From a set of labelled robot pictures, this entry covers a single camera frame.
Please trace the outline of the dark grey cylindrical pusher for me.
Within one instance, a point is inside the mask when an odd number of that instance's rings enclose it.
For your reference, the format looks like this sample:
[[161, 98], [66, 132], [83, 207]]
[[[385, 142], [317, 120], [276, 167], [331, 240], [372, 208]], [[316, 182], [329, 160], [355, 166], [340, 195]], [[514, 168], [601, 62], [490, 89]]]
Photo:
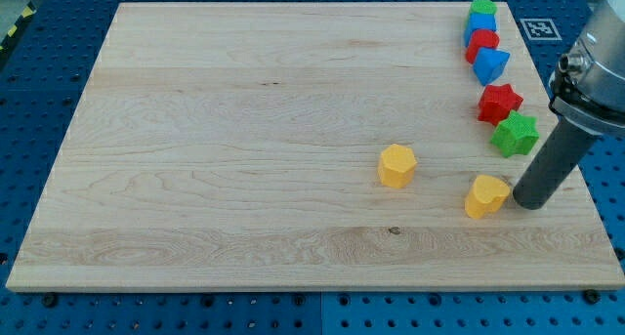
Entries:
[[542, 208], [599, 138], [562, 118], [534, 156], [513, 189], [525, 209]]

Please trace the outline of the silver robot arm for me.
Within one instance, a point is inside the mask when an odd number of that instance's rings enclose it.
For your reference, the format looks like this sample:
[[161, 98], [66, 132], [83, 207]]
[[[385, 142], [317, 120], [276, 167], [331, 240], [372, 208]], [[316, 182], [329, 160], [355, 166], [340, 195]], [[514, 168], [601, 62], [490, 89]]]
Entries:
[[542, 208], [602, 135], [624, 135], [624, 0], [603, 0], [550, 79], [560, 117], [513, 189], [525, 209]]

